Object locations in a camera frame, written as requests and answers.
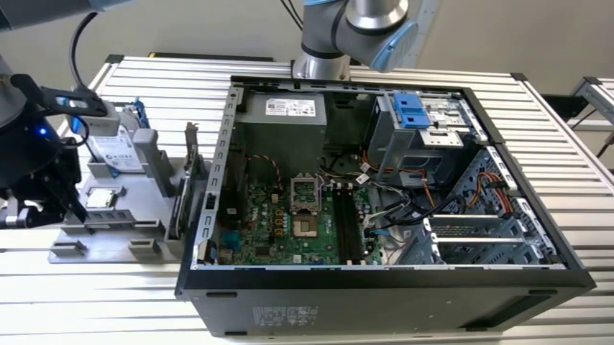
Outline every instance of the white sticker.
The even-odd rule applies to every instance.
[[[368,175],[367,174],[361,174],[357,178],[356,178],[356,182],[361,185],[363,183],[365,183],[368,181]]]
[[[121,173],[142,172],[141,161],[134,145],[122,125],[114,137],[90,137],[93,146],[104,162]]]
[[[269,98],[267,100],[267,115],[315,117],[315,100]]]
[[[253,307],[253,324],[259,327],[313,326],[319,307],[312,305]]]
[[[365,173],[368,169],[371,169],[371,166],[368,165],[367,162],[364,162],[363,165],[360,165],[360,170],[363,171],[363,173]]]

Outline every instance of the slotted aluminum surface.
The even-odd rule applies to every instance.
[[[110,101],[146,106],[158,144],[185,153],[185,122],[198,124],[210,157],[229,75],[287,77],[287,63],[126,57],[106,64],[92,85]],[[436,339],[404,335],[256,339],[276,344],[614,344],[614,197],[611,182],[574,134],[508,74],[352,69],[357,82],[469,87],[507,140],[554,220],[598,287],[501,334]],[[80,152],[81,163],[86,151]],[[0,231],[0,344],[226,344],[206,333],[189,303],[174,300],[178,264],[48,264],[56,226]]]

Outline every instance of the cable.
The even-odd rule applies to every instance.
[[[492,179],[496,182],[501,181],[500,176],[497,176],[497,174],[495,174],[493,172],[485,172],[485,174],[492,176]],[[495,194],[496,194],[496,197],[499,198],[499,202],[501,203],[503,210],[507,213],[512,213],[513,212],[513,207],[511,206],[509,199],[505,197],[505,193],[503,192],[503,189],[501,188],[495,188]]]
[[[279,172],[277,163],[275,163],[275,161],[268,156],[264,156],[264,155],[247,156],[247,161],[252,160],[253,158],[260,158],[263,160],[267,160],[272,164],[272,167],[275,169],[275,174],[277,176],[277,187],[279,187],[279,190],[283,190],[284,188],[281,187],[281,173]]]
[[[385,258],[385,263],[388,265],[392,265],[391,264],[391,258],[393,256],[393,254],[396,254],[396,252],[403,249],[407,245],[409,244],[409,241],[403,241],[403,244],[388,254],[387,258]]]
[[[431,207],[435,207],[435,202],[432,201],[432,197],[431,197],[431,191],[428,190],[428,186],[425,184],[425,176],[423,176],[421,178],[421,185],[424,186],[424,193],[425,193],[425,196],[428,197],[428,202],[431,203]]]
[[[361,175],[359,172],[348,172],[348,173],[336,172],[335,170],[328,169],[324,165],[319,166],[319,171],[331,178],[345,178],[349,180],[356,178],[356,176]]]
[[[603,144],[602,149],[600,149],[600,150],[598,151],[598,153],[596,153],[596,158],[600,158],[600,157],[603,156],[603,154],[606,153],[606,150],[607,150],[607,147],[608,147],[608,146],[610,146],[610,145]]]
[[[367,151],[363,149],[363,163],[365,163],[368,165],[368,168],[375,170],[375,172],[379,172],[379,167],[376,165],[372,165],[368,161],[368,158],[367,158]],[[384,171],[392,171],[393,169],[391,167],[387,167]],[[417,170],[412,170],[412,169],[404,169],[404,168],[400,168],[399,171],[404,171],[407,173],[420,173],[421,174],[421,185],[424,187],[424,194],[428,198],[428,202],[431,204],[431,207],[435,207],[435,202],[432,200],[432,196],[431,196],[431,191],[428,190],[428,184],[427,184],[427,178],[425,178],[425,169],[417,169]]]
[[[480,177],[484,176],[485,179],[488,180],[488,182],[500,182],[500,177],[493,174],[492,172],[484,172],[481,171],[479,174],[477,174],[477,178],[476,178],[476,186],[475,186],[475,194],[472,195],[472,198],[471,198],[471,201],[468,202],[468,207],[472,207],[475,204],[476,204],[476,201],[479,199],[479,194],[481,192],[481,183],[479,182],[479,179]],[[503,193],[503,190],[500,188],[493,188],[493,193],[495,193],[495,196],[496,198],[499,199],[499,203],[500,203],[500,208],[503,209],[503,212],[504,213],[511,213],[513,212],[513,208],[511,206],[511,202],[509,200],[507,200],[507,197]]]
[[[296,12],[295,4],[292,3],[292,0],[288,0],[291,11],[293,12],[296,19],[299,20],[300,24],[303,24],[303,19],[300,19],[299,13]]]
[[[86,89],[86,86],[84,84],[84,80],[80,78],[80,74],[78,74],[78,70],[77,70],[77,63],[74,61],[76,60],[76,54],[77,54],[77,45],[78,45],[80,34],[82,33],[82,31],[84,31],[86,25],[89,24],[89,22],[92,21],[92,19],[96,18],[96,16],[97,16],[97,12],[90,12],[85,16],[84,20],[81,20],[81,22],[76,26],[73,36],[69,39],[69,52],[68,52],[69,72],[73,75],[76,86],[82,88],[82,89]]]
[[[281,5],[284,5],[285,11],[287,11],[287,13],[289,14],[291,20],[295,21],[296,27],[299,27],[299,30],[303,31],[303,26],[300,25],[300,22],[299,22],[300,19],[296,19],[296,18],[295,18],[295,15],[292,14],[292,11],[289,10],[289,7],[288,7],[288,5],[285,4],[285,1],[284,1],[284,0],[279,0],[279,2],[281,2]]]
[[[596,111],[596,109],[592,109],[592,111],[590,111],[590,112],[584,115],[584,117],[582,117],[582,118],[579,119],[579,121],[575,122],[574,126],[571,126],[571,131],[572,131],[574,128],[582,123],[582,121],[584,121],[584,120],[588,118],[588,116],[591,116],[591,115],[595,113],[595,111]]]
[[[65,150],[73,150],[73,149],[77,149],[78,147],[84,146],[86,144],[86,140],[89,139],[89,125],[86,124],[86,122],[80,118],[80,116],[74,116],[74,115],[69,115],[70,117],[73,117],[78,122],[80,122],[80,125],[84,127],[84,130],[85,130],[85,135],[81,136],[81,141],[77,142],[76,144],[62,144],[61,142],[56,142],[54,140],[49,140],[50,142],[54,142],[57,143],[57,145],[65,149]]]
[[[395,225],[409,226],[409,225],[419,224],[425,217],[437,213],[452,201],[457,201],[460,204],[460,209],[464,209],[464,204],[465,204],[464,198],[460,195],[451,195],[441,201],[439,205],[436,205],[436,207],[431,208],[420,216],[409,220],[397,219],[396,221],[392,221],[388,225],[381,226],[379,229],[388,229]]]

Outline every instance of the black cord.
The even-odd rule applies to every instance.
[[[85,135],[81,136],[80,142],[77,142],[74,145],[61,144],[61,148],[66,150],[73,150],[86,144],[86,140],[89,139],[89,124],[86,124],[86,122],[80,118],[80,116],[74,116],[74,115],[69,115],[69,116],[72,116],[80,122],[80,125],[84,127],[84,130],[85,130]]]
[[[296,19],[303,24],[303,19],[300,19],[299,13],[296,12],[295,4],[292,3],[292,0],[288,0],[291,11],[295,13]]]
[[[93,162],[94,162],[94,163],[98,163],[97,158],[96,158],[96,155],[94,155],[93,150],[92,150],[92,147],[89,146],[89,143],[86,142],[85,136],[82,136],[81,138],[84,139],[86,151],[89,151],[89,154],[90,154],[90,156],[92,156]]]
[[[77,70],[77,63],[74,62],[76,60],[76,54],[77,54],[77,45],[78,45],[78,37],[80,34],[82,33],[86,25],[92,21],[93,18],[96,18],[97,12],[90,12],[84,20],[78,23],[76,26],[76,30],[73,33],[72,38],[69,39],[69,52],[68,52],[68,62],[69,62],[69,72],[73,75],[74,83],[78,88],[86,89],[86,86],[84,84],[84,80],[80,78],[78,70]]]
[[[461,213],[465,209],[465,206],[464,206],[465,200],[460,195],[451,195],[441,201],[439,205],[431,208],[420,216],[415,217],[413,219],[408,219],[408,220],[397,219],[396,221],[392,221],[388,225],[380,226],[379,229],[388,229],[395,225],[409,226],[409,225],[419,224],[425,217],[437,213],[452,201],[457,201],[460,203],[460,213]]]
[[[571,131],[572,131],[574,128],[582,123],[582,121],[584,121],[584,120],[588,118],[588,116],[591,116],[591,115],[595,113],[595,111],[596,111],[596,109],[592,109],[592,111],[590,111],[590,112],[584,115],[584,117],[582,117],[582,118],[579,119],[579,121],[575,122],[574,126],[571,126]]]
[[[284,0],[279,0],[279,2],[281,2],[281,5],[284,5],[285,11],[287,11],[287,13],[289,14],[291,20],[295,21],[296,27],[299,27],[299,30],[303,31],[303,26],[300,25],[299,20],[295,18],[295,15],[292,14],[292,11],[289,10],[289,7],[288,7],[288,5],[285,4],[285,1],[284,1]]]
[[[603,154],[606,153],[606,150],[607,150],[607,147],[608,147],[608,146],[610,146],[610,145],[603,144],[602,149],[600,149],[600,150],[598,151],[598,153],[596,153],[596,158],[600,158],[600,157],[603,156]]]

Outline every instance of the wire bundle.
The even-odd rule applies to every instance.
[[[281,173],[279,172],[277,163],[275,163],[275,161],[268,156],[264,156],[264,155],[247,156],[247,161],[251,161],[253,158],[267,160],[271,163],[272,167],[275,168],[275,174],[277,176],[277,188],[279,190],[283,190],[284,188],[281,187]]]
[[[372,165],[367,159],[367,151],[363,150],[363,163],[365,163],[368,165],[368,168],[371,170],[375,170],[375,172],[379,172],[379,167],[376,165]],[[391,167],[387,167],[384,171],[392,171],[393,169]],[[412,170],[412,169],[404,169],[404,168],[400,168],[399,171],[404,171],[407,173],[420,173],[421,174],[421,186],[424,187],[424,194],[428,198],[428,202],[431,204],[431,207],[435,207],[435,201],[432,200],[432,196],[431,196],[431,191],[428,190],[428,185],[427,185],[427,179],[425,179],[425,169],[417,169],[417,170]]]
[[[480,183],[481,178],[485,178],[489,183],[496,183],[496,182],[501,181],[500,177],[492,172],[481,171],[477,174],[475,194],[472,195],[471,201],[467,204],[468,207],[472,207],[477,202],[479,193],[481,191],[481,183]],[[503,209],[503,212],[504,213],[512,213],[513,212],[513,207],[511,206],[509,199],[507,199],[505,194],[503,192],[503,189],[501,188],[493,188],[493,193],[495,193],[496,198],[499,199],[500,208]]]

